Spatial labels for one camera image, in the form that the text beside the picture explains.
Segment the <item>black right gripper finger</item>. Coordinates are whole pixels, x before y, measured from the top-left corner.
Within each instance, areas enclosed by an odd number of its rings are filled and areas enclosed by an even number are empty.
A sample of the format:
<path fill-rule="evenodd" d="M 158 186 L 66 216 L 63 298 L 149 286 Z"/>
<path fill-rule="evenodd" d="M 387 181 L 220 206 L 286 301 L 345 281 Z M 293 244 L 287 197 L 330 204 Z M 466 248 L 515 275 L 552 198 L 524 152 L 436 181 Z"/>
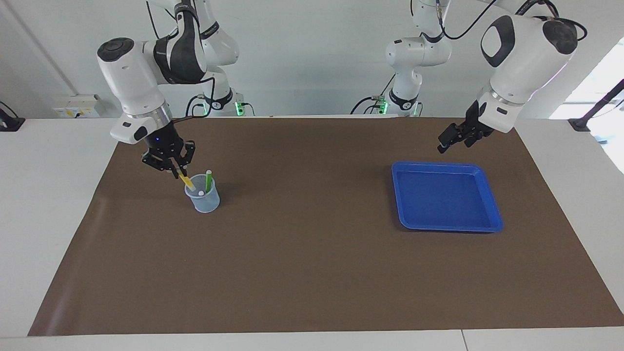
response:
<path fill-rule="evenodd" d="M 173 171 L 173 162 L 169 158 L 159 158 L 154 154 L 143 154 L 142 162 L 158 171 Z"/>
<path fill-rule="evenodd" d="M 188 177 L 187 168 L 191 164 L 195 153 L 195 142 L 185 141 L 183 149 L 178 156 L 179 173 L 184 177 Z"/>

